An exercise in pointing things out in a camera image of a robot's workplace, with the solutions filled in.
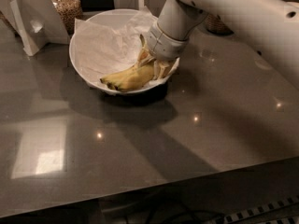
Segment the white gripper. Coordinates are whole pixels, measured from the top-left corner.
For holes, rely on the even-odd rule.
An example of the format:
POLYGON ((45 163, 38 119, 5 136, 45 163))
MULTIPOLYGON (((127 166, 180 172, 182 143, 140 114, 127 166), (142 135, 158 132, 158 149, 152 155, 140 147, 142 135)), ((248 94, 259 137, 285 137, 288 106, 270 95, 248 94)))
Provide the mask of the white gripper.
POLYGON ((185 50, 189 40, 177 40, 159 27, 155 21, 145 34, 149 48, 142 48, 139 51, 136 65, 142 67, 156 58, 153 64, 154 80, 165 78, 175 64, 181 53, 185 50))

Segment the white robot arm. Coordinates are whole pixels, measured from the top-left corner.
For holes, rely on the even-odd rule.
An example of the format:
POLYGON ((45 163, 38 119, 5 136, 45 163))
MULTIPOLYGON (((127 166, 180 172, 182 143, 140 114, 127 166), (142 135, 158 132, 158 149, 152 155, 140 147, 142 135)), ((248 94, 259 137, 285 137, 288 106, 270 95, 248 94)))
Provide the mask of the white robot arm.
POLYGON ((178 58, 192 30, 209 14, 299 87, 299 7, 282 0, 166 0, 144 34, 149 56, 159 61, 178 58))

